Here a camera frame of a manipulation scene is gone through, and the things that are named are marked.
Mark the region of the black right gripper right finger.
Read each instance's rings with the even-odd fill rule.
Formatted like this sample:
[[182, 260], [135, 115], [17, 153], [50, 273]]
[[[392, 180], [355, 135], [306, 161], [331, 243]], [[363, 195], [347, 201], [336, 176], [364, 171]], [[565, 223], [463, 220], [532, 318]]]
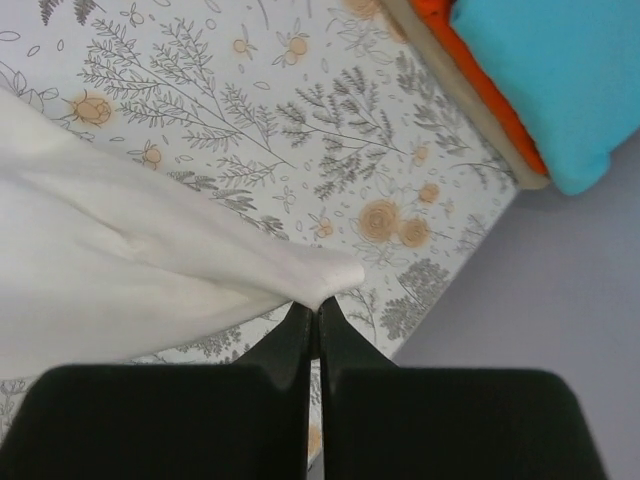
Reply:
[[403, 368], [318, 313], [329, 479], [602, 479], [578, 399], [531, 369]]

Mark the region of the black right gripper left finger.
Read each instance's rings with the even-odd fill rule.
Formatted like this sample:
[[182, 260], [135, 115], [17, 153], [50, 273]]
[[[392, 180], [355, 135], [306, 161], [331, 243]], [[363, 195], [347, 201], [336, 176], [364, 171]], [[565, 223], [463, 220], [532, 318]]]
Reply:
[[31, 387], [5, 479], [302, 479], [312, 312], [222, 365], [67, 365]]

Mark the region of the white t shirt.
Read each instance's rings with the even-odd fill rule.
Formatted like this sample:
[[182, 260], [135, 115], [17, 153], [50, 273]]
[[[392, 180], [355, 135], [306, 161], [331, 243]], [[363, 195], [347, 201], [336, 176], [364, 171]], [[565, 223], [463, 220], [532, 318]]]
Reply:
[[1, 96], [1, 375], [128, 360], [360, 286], [349, 254], [274, 238]]

